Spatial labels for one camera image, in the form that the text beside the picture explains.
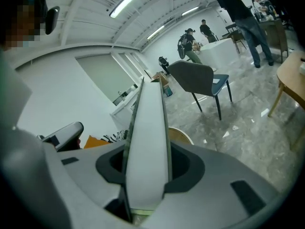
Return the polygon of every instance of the dark gray chair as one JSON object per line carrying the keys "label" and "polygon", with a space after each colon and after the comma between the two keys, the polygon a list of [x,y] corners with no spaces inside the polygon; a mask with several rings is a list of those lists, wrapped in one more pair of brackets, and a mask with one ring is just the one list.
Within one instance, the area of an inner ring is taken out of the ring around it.
{"label": "dark gray chair", "polygon": [[[198,63],[188,63],[183,60],[172,63],[167,67],[167,69],[186,92],[192,93],[201,112],[202,109],[195,94],[203,94],[214,97],[216,100],[219,119],[221,120],[218,94],[225,84],[227,84],[230,100],[232,102],[231,90],[228,81],[229,75],[214,74],[210,66]],[[213,84],[213,79],[219,79],[219,82],[217,84]]]}

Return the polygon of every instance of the black shirt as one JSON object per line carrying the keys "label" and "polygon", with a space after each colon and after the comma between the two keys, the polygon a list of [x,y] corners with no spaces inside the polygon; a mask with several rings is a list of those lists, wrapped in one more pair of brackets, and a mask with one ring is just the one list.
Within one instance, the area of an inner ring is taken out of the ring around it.
{"label": "black shirt", "polygon": [[200,31],[203,32],[207,36],[210,36],[212,34],[210,27],[208,27],[207,25],[201,25]]}
{"label": "black shirt", "polygon": [[195,38],[190,34],[186,34],[186,38],[187,38],[187,44],[185,45],[184,49],[185,51],[191,51],[193,50],[192,46],[193,46],[193,41],[195,41]]}
{"label": "black shirt", "polygon": [[217,0],[222,8],[225,8],[232,21],[252,17],[252,13],[241,0]]}

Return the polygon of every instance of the white counter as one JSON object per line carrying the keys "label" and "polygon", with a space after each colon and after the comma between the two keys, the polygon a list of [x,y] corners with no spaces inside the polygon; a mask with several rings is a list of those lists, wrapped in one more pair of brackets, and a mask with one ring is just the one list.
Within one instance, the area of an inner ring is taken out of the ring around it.
{"label": "white counter", "polygon": [[204,45],[198,54],[204,65],[221,69],[239,61],[236,47],[231,38]]}
{"label": "white counter", "polygon": [[123,129],[128,129],[130,121],[132,119],[132,106],[137,100],[139,87],[133,92],[129,93],[124,101],[121,101],[115,108],[115,110],[110,113],[114,118],[114,121],[118,122]]}

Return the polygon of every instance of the cap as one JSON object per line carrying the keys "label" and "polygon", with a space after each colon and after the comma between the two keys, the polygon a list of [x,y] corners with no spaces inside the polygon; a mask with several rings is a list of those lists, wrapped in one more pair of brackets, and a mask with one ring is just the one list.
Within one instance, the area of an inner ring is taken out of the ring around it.
{"label": "cap", "polygon": [[185,32],[194,32],[193,30],[192,30],[192,28],[188,28]]}

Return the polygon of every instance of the ceiling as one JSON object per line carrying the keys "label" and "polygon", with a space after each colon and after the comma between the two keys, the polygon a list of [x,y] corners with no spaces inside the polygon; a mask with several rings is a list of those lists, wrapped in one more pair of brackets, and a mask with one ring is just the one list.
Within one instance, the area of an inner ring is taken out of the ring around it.
{"label": "ceiling", "polygon": [[30,42],[31,49],[26,52],[38,47],[65,49],[85,45],[124,46],[142,50],[150,43],[147,37],[156,29],[162,25],[171,26],[189,9],[196,6],[204,9],[214,2],[133,0],[113,19],[109,14],[120,1],[46,0],[48,8],[60,7],[56,29],[50,35],[42,35],[35,42]]}

